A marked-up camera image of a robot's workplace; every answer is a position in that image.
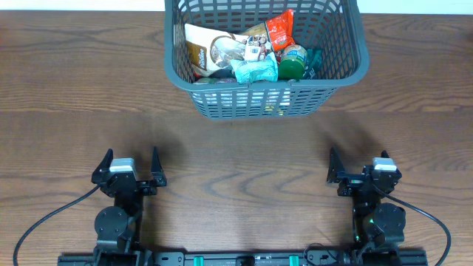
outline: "green marker strip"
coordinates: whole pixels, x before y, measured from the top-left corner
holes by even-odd
[[[194,266],[204,266],[204,257],[194,257]]]
[[[289,266],[299,266],[299,256],[289,256]]]

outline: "basket rim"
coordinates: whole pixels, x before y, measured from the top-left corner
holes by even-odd
[[[197,85],[184,81],[174,70],[172,62],[173,59],[173,32],[172,25],[172,2],[174,0],[165,0],[165,56],[164,56],[164,70],[169,81],[176,87],[183,89],[187,92],[218,92],[218,91],[233,91],[233,90],[252,90],[252,91],[265,91],[270,84],[271,89],[291,89],[297,87],[323,89],[333,87],[350,86],[358,83],[368,72],[370,68],[370,56],[368,53],[366,38],[364,34],[363,22],[361,20],[361,14],[358,9],[356,0],[341,0],[346,3],[344,11],[347,12],[347,17],[351,20],[351,30],[356,36],[356,49],[358,52],[359,64],[358,68],[353,72],[350,77],[342,79],[331,79],[331,80],[300,80],[300,81],[278,81],[275,83],[221,83],[221,84],[209,84],[209,85]]]

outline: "green jar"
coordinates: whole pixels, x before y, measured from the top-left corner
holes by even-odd
[[[297,44],[286,47],[281,57],[281,63],[279,64],[279,79],[300,80],[304,75],[306,60],[307,51],[304,47]]]

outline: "wooden floor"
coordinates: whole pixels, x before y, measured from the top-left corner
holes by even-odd
[[[212,122],[163,69],[163,13],[0,12],[0,265],[34,222],[90,190],[113,148],[169,186],[146,201],[143,242],[197,250],[352,242],[351,199],[325,185],[329,147],[354,171],[387,149],[392,195],[449,227],[445,265],[473,265],[473,17],[365,15],[371,68],[308,117]],[[90,252],[98,192],[37,228],[20,265]],[[403,247],[430,265],[446,237],[407,211]]]

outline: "plastic basket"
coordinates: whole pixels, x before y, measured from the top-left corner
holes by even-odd
[[[211,119],[284,117],[315,112],[338,88],[360,81],[369,56],[356,0],[165,0],[165,68]],[[294,10],[293,38],[322,49],[313,80],[194,85],[184,24],[240,33]]]

